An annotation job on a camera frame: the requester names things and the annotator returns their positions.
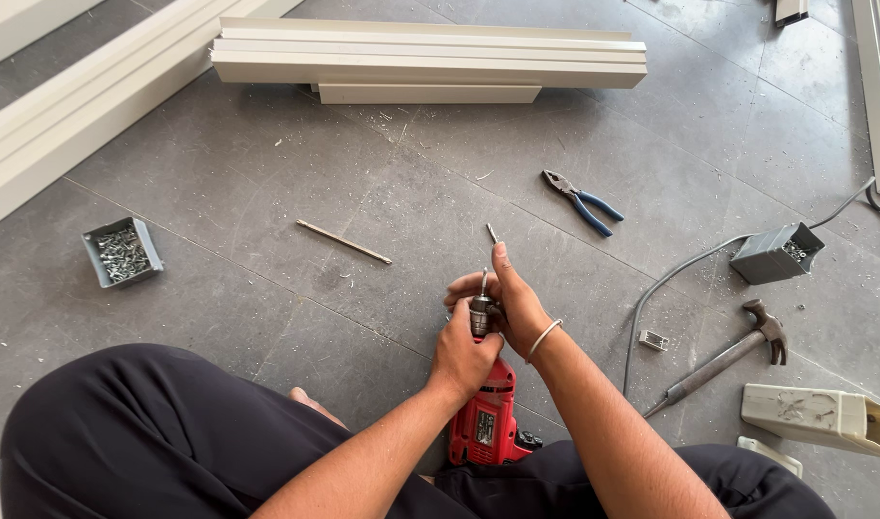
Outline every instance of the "bracelet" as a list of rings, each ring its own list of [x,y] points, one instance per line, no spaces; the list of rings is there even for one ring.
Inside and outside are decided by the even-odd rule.
[[[533,352],[536,351],[536,347],[539,346],[539,343],[542,342],[542,339],[545,339],[546,336],[549,335],[549,332],[552,331],[552,328],[555,328],[556,326],[560,326],[561,324],[562,324],[561,319],[556,319],[555,321],[553,321],[552,324],[549,325],[549,328],[546,328],[546,331],[543,332],[542,335],[539,336],[539,338],[536,340],[535,343],[533,343],[533,347],[529,348],[529,353],[526,354],[526,363],[527,364],[529,364],[529,358],[533,356]]]

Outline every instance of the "gray tile floor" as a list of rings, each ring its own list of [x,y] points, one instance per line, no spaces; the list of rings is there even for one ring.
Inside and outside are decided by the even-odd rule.
[[[0,108],[166,3],[107,0],[6,60]],[[633,90],[547,89],[532,105],[322,106],[307,86],[208,72],[0,223],[0,434],[42,375],[139,341],[278,391],[302,385],[357,431],[423,384],[444,287],[488,263],[486,222],[620,384],[631,308],[655,278],[730,235],[823,218],[872,174],[849,0],[811,4],[812,18],[776,29],[768,0],[306,0],[291,17],[631,30],[649,75]],[[542,168],[625,213],[616,234],[586,226]],[[147,220],[167,271],[101,290],[79,234],[128,214]],[[730,345],[750,325],[740,304],[762,297],[791,335],[790,365],[758,351],[652,424],[672,445],[768,442],[803,462],[838,516],[880,517],[880,459],[739,419],[745,383],[880,401],[880,215],[854,203],[820,236],[811,276],[749,286],[721,253],[659,291],[643,327],[671,350],[636,348],[631,400],[653,405]],[[567,438],[541,380],[505,355],[521,427]],[[443,442],[421,470],[439,466]]]

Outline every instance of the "person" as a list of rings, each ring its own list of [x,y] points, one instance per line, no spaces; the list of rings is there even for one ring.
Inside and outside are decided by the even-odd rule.
[[[551,319],[492,250],[498,330],[518,354]],[[572,442],[505,466],[412,475],[449,419],[479,390],[503,347],[479,345],[457,279],[423,389],[352,434],[296,388],[277,394],[186,350],[107,348],[42,378],[3,434],[6,519],[148,518],[780,518],[834,517],[768,458],[723,445],[672,449],[561,327],[538,344],[538,370]]]

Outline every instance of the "knee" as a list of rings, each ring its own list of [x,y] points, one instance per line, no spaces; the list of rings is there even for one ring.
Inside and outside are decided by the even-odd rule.
[[[147,377],[148,372],[175,362],[202,360],[194,353],[161,345],[121,345],[75,359],[31,385],[11,410],[2,435],[2,447],[23,436],[36,437],[59,424],[77,419],[98,407],[106,393],[122,381]]]
[[[674,450],[729,511],[737,509],[744,516],[780,510],[790,511],[784,517],[834,517],[825,501],[802,479],[763,454],[718,444]]]

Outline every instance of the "sticker on drill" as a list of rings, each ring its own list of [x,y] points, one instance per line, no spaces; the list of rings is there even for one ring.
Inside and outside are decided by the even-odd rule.
[[[492,446],[494,432],[494,415],[479,411],[479,419],[475,424],[475,441],[482,445]]]

